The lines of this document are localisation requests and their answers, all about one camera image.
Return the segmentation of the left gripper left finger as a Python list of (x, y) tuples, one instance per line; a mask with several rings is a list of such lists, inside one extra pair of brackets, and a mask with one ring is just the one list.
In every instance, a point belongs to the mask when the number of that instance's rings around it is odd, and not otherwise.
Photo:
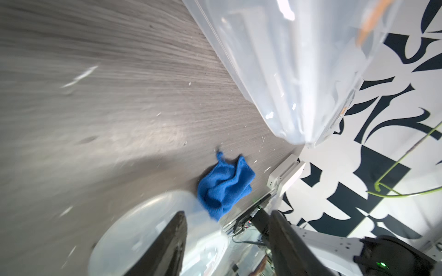
[(179, 211), (125, 276), (180, 275), (187, 233), (185, 212)]

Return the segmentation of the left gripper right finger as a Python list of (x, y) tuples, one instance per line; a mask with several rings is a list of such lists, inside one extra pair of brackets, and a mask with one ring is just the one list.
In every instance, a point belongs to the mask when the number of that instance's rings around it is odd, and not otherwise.
[(274, 210), (269, 217), (269, 246), (275, 273), (278, 276), (331, 276), (333, 273), (320, 257), (332, 255), (332, 245), (318, 233), (298, 235), (280, 212)]

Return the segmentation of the blue microfiber cloth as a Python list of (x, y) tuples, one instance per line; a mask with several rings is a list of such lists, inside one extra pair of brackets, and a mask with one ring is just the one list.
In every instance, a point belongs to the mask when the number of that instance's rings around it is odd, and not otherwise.
[(256, 174), (242, 155), (235, 162), (228, 162), (222, 152), (216, 158), (218, 163), (198, 184), (197, 198), (209, 216), (219, 221), (251, 194)]

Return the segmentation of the tall rectangular clear lunch box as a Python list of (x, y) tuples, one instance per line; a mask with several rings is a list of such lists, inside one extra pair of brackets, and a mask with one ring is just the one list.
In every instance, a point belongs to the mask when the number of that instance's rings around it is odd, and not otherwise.
[(185, 1), (270, 131), (315, 147), (350, 107), (400, 1)]

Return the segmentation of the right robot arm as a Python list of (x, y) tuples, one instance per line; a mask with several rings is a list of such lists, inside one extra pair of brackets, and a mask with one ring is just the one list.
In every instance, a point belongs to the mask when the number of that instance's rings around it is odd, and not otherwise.
[(391, 237), (342, 238), (291, 225), (260, 209), (251, 223), (270, 249), (279, 276), (439, 276), (442, 263)]

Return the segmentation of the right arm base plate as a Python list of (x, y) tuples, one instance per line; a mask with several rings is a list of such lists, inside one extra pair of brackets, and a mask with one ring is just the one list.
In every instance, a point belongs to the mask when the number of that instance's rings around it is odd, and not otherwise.
[(267, 194), (249, 209), (244, 211), (238, 218), (225, 227), (228, 236), (238, 235), (246, 230), (246, 226), (255, 227), (259, 233), (268, 234), (269, 208), (272, 206), (274, 194)]

